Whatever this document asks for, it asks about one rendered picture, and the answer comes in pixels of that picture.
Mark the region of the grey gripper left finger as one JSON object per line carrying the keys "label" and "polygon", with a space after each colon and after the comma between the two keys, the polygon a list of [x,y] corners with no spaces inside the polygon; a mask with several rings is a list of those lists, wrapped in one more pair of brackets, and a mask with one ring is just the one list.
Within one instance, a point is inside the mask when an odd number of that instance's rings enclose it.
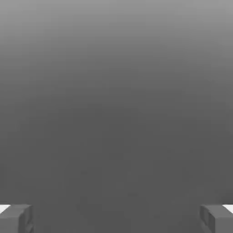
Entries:
{"label": "grey gripper left finger", "polygon": [[34,233],[33,206],[0,204],[0,233]]}

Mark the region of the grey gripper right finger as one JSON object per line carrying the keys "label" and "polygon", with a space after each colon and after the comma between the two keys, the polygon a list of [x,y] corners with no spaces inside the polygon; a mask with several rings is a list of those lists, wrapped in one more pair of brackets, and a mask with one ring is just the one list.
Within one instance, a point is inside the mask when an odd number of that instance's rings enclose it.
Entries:
{"label": "grey gripper right finger", "polygon": [[233,233],[233,204],[201,205],[199,217],[204,233]]}

